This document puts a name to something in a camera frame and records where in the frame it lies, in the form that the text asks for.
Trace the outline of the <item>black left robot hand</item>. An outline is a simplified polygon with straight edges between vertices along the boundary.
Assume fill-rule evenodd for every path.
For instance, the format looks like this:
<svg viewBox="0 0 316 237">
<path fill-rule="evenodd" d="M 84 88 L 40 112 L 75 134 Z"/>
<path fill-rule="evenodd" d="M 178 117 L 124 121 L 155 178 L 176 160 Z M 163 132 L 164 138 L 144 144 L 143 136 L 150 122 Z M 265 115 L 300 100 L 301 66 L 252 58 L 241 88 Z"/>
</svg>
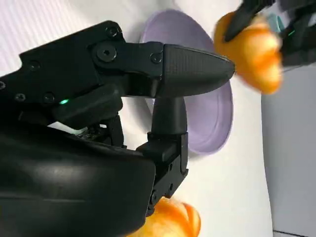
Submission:
<svg viewBox="0 0 316 237">
<path fill-rule="evenodd" d="M 233 14 L 225 31 L 229 42 L 250 25 L 255 15 L 275 3 L 274 0 L 244 0 Z M 303 66 L 316 61 L 316 26 L 309 25 L 316 13 L 314 0 L 281 0 L 279 6 L 289 16 L 289 24 L 281 30 L 282 64 L 285 67 Z"/>
</svg>

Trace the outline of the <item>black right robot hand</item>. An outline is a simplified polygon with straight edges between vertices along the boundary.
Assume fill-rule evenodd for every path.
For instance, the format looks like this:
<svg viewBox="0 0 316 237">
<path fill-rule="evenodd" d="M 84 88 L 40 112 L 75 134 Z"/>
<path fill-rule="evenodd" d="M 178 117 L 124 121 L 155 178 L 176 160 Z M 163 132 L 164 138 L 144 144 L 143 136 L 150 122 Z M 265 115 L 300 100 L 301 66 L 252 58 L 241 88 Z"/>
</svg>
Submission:
<svg viewBox="0 0 316 237">
<path fill-rule="evenodd" d="M 105 21 L 20 55 L 0 79 L 0 234 L 122 237 L 188 174 L 185 96 L 235 71 L 225 57 L 127 43 Z"/>
</svg>

